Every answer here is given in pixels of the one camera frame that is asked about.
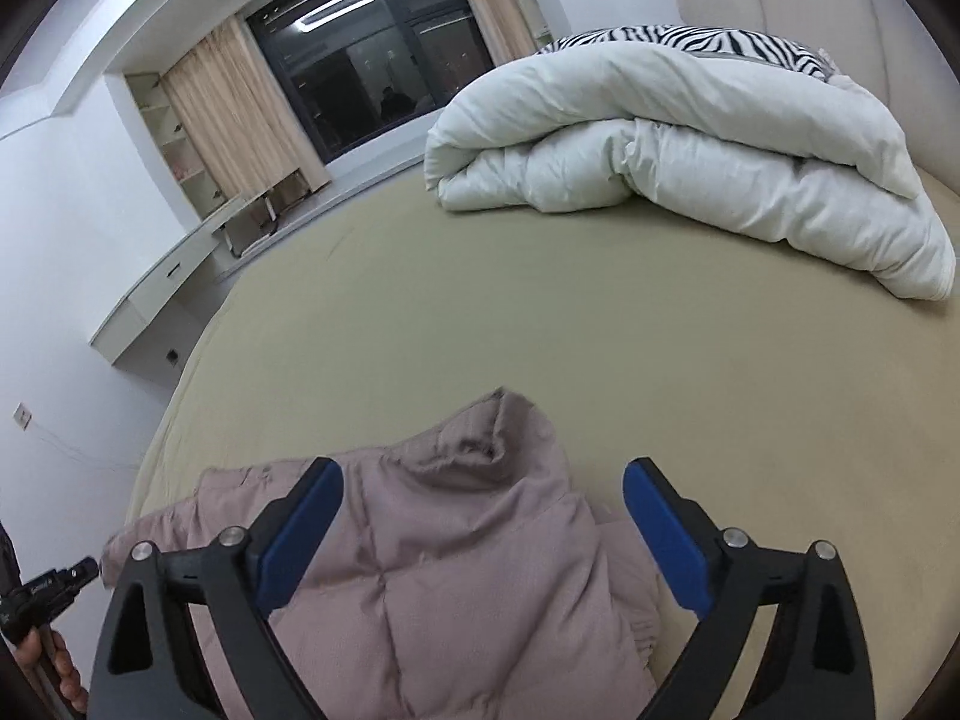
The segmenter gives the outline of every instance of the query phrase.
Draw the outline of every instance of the zebra print pillow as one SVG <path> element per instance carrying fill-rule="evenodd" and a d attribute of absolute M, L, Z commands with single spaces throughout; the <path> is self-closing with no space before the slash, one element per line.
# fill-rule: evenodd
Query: zebra print pillow
<path fill-rule="evenodd" d="M 802 43 L 750 32 L 747 29 L 715 29 L 702 26 L 618 26 L 616 29 L 596 29 L 579 35 L 560 38 L 536 53 L 553 53 L 573 46 L 611 41 L 638 41 L 656 43 L 699 56 L 729 56 L 764 62 L 794 73 L 803 73 L 827 81 L 837 73 L 827 52 L 815 52 Z"/>

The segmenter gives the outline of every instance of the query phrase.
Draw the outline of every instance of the beige curtain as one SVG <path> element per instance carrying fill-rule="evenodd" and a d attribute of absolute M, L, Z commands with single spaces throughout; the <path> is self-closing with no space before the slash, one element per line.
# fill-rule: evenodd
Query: beige curtain
<path fill-rule="evenodd" d="M 494 64 L 504 65 L 536 51 L 517 0 L 468 0 Z"/>
<path fill-rule="evenodd" d="M 162 83 L 227 197 L 271 189 L 295 170 L 314 191 L 329 182 L 253 35 L 236 16 L 193 47 Z"/>

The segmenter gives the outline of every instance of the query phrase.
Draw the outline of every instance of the folded comforter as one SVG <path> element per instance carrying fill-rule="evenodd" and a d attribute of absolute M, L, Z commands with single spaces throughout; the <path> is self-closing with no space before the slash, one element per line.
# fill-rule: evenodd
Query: folded comforter
<path fill-rule="evenodd" d="M 344 503 L 277 639 L 331 720 L 635 720 L 656 685 L 656 567 L 630 519 L 597 525 L 547 418 L 496 391 L 396 446 L 334 455 Z M 206 546 L 311 460 L 210 470 L 104 548 Z M 194 621 L 230 720 L 250 717 L 208 611 Z"/>
<path fill-rule="evenodd" d="M 946 228 L 904 132 L 851 79 L 646 43 L 570 47 L 481 76 L 427 136 L 448 210 L 567 212 L 633 193 L 858 271 L 899 298 L 949 296 Z"/>

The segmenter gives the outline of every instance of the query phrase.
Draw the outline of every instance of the desk drawer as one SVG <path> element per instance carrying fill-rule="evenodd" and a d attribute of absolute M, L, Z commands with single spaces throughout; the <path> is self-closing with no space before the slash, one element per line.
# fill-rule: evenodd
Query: desk drawer
<path fill-rule="evenodd" d="M 217 241 L 213 235 L 200 229 L 160 260 L 130 295 L 131 303 L 143 319 L 152 322 L 187 277 L 198 269 L 216 247 Z"/>

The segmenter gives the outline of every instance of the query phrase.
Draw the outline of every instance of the wall outlet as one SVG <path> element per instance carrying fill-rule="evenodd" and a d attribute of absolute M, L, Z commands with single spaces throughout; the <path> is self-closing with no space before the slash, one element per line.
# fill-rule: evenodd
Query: wall outlet
<path fill-rule="evenodd" d="M 19 426 L 21 430 L 25 430 L 30 426 L 30 420 L 34 418 L 34 415 L 30 413 L 30 409 L 24 406 L 22 403 L 16 407 L 16 411 L 13 412 L 13 421 Z"/>

